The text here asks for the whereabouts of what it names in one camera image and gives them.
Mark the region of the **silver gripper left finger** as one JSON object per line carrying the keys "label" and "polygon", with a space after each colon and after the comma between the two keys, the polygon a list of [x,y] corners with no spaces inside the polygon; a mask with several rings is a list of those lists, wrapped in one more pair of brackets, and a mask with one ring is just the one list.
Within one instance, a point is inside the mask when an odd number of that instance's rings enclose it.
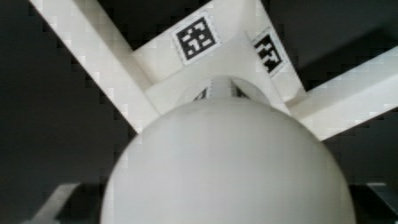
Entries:
{"label": "silver gripper left finger", "polygon": [[79,186],[79,183],[65,183],[58,186],[34,217],[22,224],[61,224],[58,216]]}

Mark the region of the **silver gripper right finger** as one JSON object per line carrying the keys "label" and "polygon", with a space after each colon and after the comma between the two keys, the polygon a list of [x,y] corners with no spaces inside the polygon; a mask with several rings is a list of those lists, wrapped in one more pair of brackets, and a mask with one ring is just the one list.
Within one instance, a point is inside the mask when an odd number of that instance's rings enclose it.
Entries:
{"label": "silver gripper right finger", "polygon": [[369,188],[395,215],[393,224],[398,224],[398,192],[383,182],[369,183]]}

